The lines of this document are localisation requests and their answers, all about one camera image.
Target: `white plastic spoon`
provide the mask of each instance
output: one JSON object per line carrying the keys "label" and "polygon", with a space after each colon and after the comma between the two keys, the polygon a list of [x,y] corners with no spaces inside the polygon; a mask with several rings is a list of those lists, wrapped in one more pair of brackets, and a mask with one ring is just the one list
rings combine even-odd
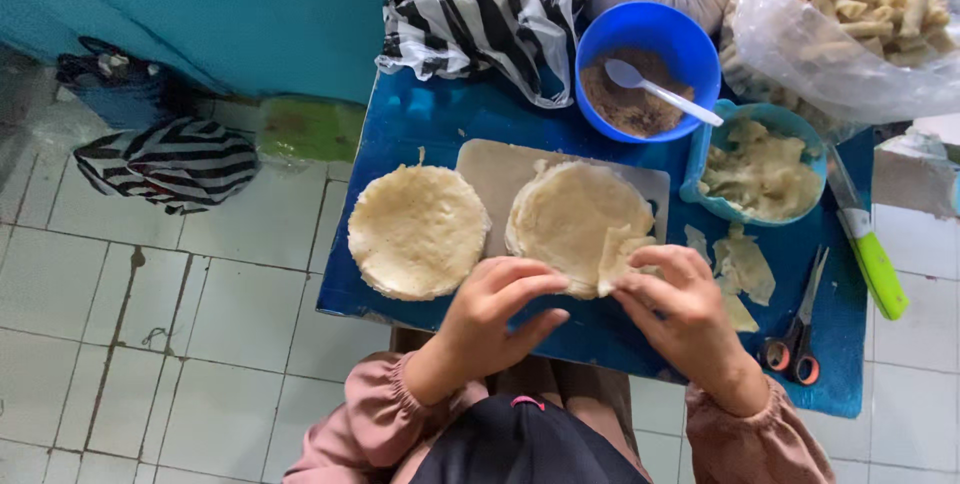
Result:
{"label": "white plastic spoon", "polygon": [[609,75],[609,78],[622,88],[642,88],[650,94],[659,97],[674,107],[677,107],[678,109],[702,120],[703,122],[715,127],[723,125],[723,119],[716,116],[713,111],[704,109],[693,101],[687,101],[686,99],[677,96],[673,92],[657,86],[656,84],[643,78],[643,75],[641,75],[641,72],[637,71],[637,68],[631,66],[623,60],[608,58],[606,60],[606,64],[604,64],[604,68],[606,69],[606,74]]}

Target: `blue table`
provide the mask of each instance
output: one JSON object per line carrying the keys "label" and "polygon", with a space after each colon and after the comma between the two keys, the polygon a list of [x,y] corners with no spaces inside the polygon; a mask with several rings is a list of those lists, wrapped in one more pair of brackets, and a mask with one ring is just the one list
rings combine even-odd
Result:
{"label": "blue table", "polygon": [[[400,163],[415,165],[418,146],[426,147],[427,165],[452,169],[460,146],[477,138],[666,171],[671,178],[667,242],[686,244],[684,226],[688,223],[702,230],[710,244],[727,232],[725,220],[714,217],[700,205],[682,202],[677,195],[687,166],[690,138],[648,146],[615,143],[594,131],[576,107],[555,111],[535,108],[498,73],[427,82],[418,81],[410,70],[394,75],[381,73],[366,113],[342,218],[319,293],[318,311],[424,330],[440,326],[450,304],[449,296],[430,302],[392,300],[360,278],[347,246],[347,221],[357,195],[367,183],[393,171]],[[861,193],[866,192],[863,198],[870,204],[870,131],[839,149],[853,182]],[[755,305],[744,296],[760,331],[741,334],[740,339],[753,352],[765,336],[786,331],[800,305],[817,245],[829,245],[830,256],[813,313],[812,346],[822,365],[821,378],[810,388],[785,385],[799,407],[853,417],[861,406],[867,292],[835,210],[834,197],[827,188],[820,205],[802,220],[782,228],[748,225],[747,234],[758,236],[757,243],[773,269],[776,289],[769,307]],[[579,301],[569,296],[544,296],[532,301],[514,318],[514,323],[548,307],[563,307],[570,311],[571,318],[536,348],[536,354],[684,381],[611,298]]]}

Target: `blue bowl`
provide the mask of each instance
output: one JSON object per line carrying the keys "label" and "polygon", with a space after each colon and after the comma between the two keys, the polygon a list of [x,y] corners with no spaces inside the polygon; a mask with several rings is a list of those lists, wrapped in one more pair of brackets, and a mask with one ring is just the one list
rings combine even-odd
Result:
{"label": "blue bowl", "polygon": [[[724,120],[724,125],[714,129],[712,126],[704,125],[693,135],[690,143],[690,158],[686,162],[686,175],[683,177],[683,183],[679,186],[679,198],[684,202],[698,202],[704,208],[709,210],[714,216],[724,220],[737,221],[740,223],[750,223],[763,227],[781,227],[788,223],[799,220],[816,208],[820,202],[820,196],[824,194],[824,185],[827,183],[827,149],[824,147],[823,140],[817,135],[810,124],[791,113],[783,107],[777,107],[770,103],[755,103],[753,105],[734,105],[731,101],[721,99],[713,108],[714,113]],[[817,202],[813,203],[809,209],[795,218],[789,220],[758,220],[747,216],[742,211],[732,207],[730,203],[721,196],[706,196],[700,192],[698,184],[700,178],[704,175],[704,167],[707,165],[707,153],[711,145],[724,150],[731,149],[732,145],[727,142],[727,135],[730,134],[731,126],[728,122],[739,119],[750,119],[760,122],[764,127],[784,137],[797,137],[806,143],[806,152],[800,159],[810,165],[810,168],[820,176],[820,193],[817,195]]]}
{"label": "blue bowl", "polygon": [[621,143],[665,143],[685,137],[702,122],[684,115],[677,127],[651,137],[635,137],[616,129],[594,111],[580,84],[580,70],[618,48],[639,48],[659,54],[678,81],[693,87],[693,102],[714,108],[720,95],[720,59],[714,42],[690,17],[649,1],[621,3],[603,12],[586,29],[577,48],[577,106],[597,131]]}

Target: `pink shirt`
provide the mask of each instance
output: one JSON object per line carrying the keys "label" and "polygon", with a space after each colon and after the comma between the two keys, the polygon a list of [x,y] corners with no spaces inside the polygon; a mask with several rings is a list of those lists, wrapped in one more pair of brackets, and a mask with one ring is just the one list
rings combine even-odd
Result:
{"label": "pink shirt", "polygon": [[[403,367],[412,354],[380,352],[354,367],[344,384],[346,403],[307,431],[303,455],[284,484],[367,484],[391,471],[391,484],[410,482],[444,429],[489,395],[483,383],[471,381],[446,401],[420,404],[403,383]],[[748,418],[727,413],[692,385],[687,390],[686,434],[698,483],[834,484],[826,454],[783,387],[773,379],[768,383],[767,407]],[[556,394],[544,397],[603,435],[651,480],[612,408],[585,397],[566,404]]]}

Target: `person's left hand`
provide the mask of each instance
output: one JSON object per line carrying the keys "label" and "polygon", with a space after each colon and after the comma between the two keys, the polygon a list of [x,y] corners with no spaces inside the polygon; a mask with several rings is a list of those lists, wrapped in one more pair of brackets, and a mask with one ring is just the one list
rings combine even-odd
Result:
{"label": "person's left hand", "polygon": [[523,360],[570,313],[546,310],[512,333],[507,320],[533,298],[559,293],[569,283],[532,259],[494,257],[481,262],[460,286],[437,335],[407,362],[407,389],[420,403],[433,405],[467,381]]}

